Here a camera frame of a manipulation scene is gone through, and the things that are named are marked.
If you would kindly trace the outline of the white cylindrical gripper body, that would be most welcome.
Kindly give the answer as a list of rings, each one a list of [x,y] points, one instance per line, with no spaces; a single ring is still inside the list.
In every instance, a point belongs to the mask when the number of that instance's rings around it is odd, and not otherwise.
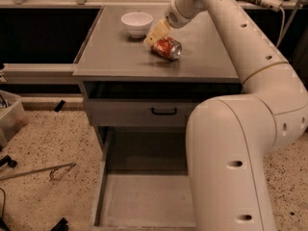
[[[171,0],[165,11],[165,18],[172,28],[179,29],[205,10],[199,0]]]

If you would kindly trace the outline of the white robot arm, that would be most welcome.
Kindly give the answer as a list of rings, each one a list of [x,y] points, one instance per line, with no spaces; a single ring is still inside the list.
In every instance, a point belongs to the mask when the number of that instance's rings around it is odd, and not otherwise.
[[[307,127],[308,92],[292,66],[235,0],[171,0],[150,46],[200,12],[211,16],[243,85],[197,105],[186,128],[197,231],[275,231],[264,156]]]

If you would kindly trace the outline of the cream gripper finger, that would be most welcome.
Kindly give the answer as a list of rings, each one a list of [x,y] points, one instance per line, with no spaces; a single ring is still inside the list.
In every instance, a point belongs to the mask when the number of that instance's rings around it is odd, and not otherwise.
[[[165,19],[161,19],[154,28],[149,32],[146,36],[143,43],[147,47],[151,47],[154,43],[156,43],[159,39],[164,38],[170,32],[170,25]]]

